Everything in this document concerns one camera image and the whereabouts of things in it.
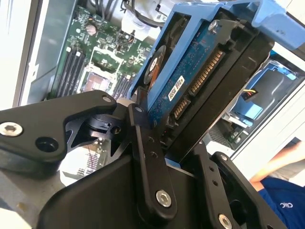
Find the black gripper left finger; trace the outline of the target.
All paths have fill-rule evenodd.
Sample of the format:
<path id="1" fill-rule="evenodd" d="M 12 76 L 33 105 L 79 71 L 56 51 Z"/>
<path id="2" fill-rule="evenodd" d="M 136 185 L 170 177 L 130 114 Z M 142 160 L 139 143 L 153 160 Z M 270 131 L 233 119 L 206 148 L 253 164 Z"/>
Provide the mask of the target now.
<path id="1" fill-rule="evenodd" d="M 173 220 L 177 202 L 159 137 L 148 122 L 147 93 L 138 90 L 136 99 L 124 106 L 95 90 L 1 111 L 1 169 L 50 177 L 70 151 L 108 138 L 108 164 L 132 157 L 140 216 L 147 222 Z"/>

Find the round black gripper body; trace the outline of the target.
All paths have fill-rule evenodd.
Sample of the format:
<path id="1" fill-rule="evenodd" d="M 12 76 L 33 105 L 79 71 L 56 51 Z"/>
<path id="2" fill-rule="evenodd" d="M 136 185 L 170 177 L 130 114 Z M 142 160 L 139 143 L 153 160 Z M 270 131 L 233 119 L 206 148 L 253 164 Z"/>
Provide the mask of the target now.
<path id="1" fill-rule="evenodd" d="M 178 212 L 165 229 L 198 229 L 195 179 L 168 166 Z M 123 156 L 55 193 L 39 214 L 39 229 L 150 229 L 135 201 L 132 158 Z"/>

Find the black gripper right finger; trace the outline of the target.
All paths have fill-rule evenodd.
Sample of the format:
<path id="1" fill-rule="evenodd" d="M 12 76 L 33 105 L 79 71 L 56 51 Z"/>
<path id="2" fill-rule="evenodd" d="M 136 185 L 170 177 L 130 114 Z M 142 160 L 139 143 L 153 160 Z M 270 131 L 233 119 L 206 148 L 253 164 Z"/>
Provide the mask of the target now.
<path id="1" fill-rule="evenodd" d="M 191 157 L 200 199 L 200 218 L 208 229 L 284 229 L 234 163 L 198 144 Z"/>

